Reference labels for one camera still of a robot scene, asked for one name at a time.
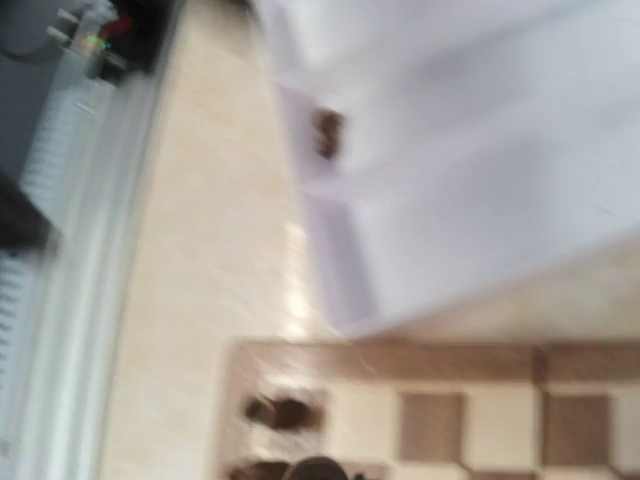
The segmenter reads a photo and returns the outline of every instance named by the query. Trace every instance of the dark chess piece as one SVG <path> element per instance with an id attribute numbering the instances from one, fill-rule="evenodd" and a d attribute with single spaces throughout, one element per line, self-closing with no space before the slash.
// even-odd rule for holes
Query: dark chess piece
<path id="1" fill-rule="evenodd" d="M 335 460 L 310 457 L 294 464 L 283 480 L 349 480 L 349 477 Z"/>
<path id="2" fill-rule="evenodd" d="M 289 469 L 287 462 L 254 462 L 229 472 L 229 480 L 282 480 Z"/>
<path id="3" fill-rule="evenodd" d="M 293 398 L 271 400 L 251 397 L 244 407 L 247 420 L 261 423 L 274 430 L 293 430 L 308 425 L 313 410 L 306 403 Z"/>
<path id="4" fill-rule="evenodd" d="M 340 129 L 344 123 L 344 115 L 334 110 L 318 108 L 312 115 L 313 126 L 318 135 L 314 148 L 318 155 L 333 158 L 340 148 Z"/>

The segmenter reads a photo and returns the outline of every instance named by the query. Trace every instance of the chessboard border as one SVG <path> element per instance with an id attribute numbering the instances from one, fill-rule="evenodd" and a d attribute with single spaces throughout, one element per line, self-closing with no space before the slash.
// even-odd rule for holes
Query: chessboard border
<path id="1" fill-rule="evenodd" d="M 269 377 L 356 381 L 531 382 L 640 379 L 640 342 L 514 344 L 241 342 L 228 355 L 215 478 L 246 451 L 238 405 Z"/>

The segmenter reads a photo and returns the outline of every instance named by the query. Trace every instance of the gray wall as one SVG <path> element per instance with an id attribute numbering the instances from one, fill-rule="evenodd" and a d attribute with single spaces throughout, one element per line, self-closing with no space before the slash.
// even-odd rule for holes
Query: gray wall
<path id="1" fill-rule="evenodd" d="M 73 0 L 0 0 L 0 45 L 14 51 L 40 45 L 58 9 L 74 4 Z M 0 57 L 0 168 L 13 178 L 22 172 L 57 64 L 21 65 Z"/>

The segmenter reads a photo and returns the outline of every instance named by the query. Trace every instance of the floor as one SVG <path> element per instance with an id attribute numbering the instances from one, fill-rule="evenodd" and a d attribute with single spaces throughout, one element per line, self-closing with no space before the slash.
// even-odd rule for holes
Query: floor
<path id="1" fill-rule="evenodd" d="M 156 126 L 114 366 L 105 480 L 212 478 L 222 373 L 234 340 L 334 337 L 311 293 L 259 49 L 245 19 L 216 1 L 188 0 Z M 598 259 L 399 333 L 640 337 L 638 252 Z"/>

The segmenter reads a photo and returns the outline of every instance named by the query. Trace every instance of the small brown object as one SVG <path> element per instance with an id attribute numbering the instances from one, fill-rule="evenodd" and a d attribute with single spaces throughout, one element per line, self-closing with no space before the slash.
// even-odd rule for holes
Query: small brown object
<path id="1" fill-rule="evenodd" d="M 254 462 L 229 472 L 229 480 L 282 480 L 289 469 L 287 462 Z"/>
<path id="2" fill-rule="evenodd" d="M 333 158 L 340 147 L 340 128 L 344 123 L 344 115 L 319 108 L 314 110 L 312 122 L 318 131 L 315 139 L 316 152 L 324 158 Z"/>
<path id="3" fill-rule="evenodd" d="M 244 416 L 251 422 L 274 430 L 292 430 L 307 425 L 313 417 L 313 411 L 307 404 L 294 398 L 271 400 L 252 397 L 244 408 Z"/>

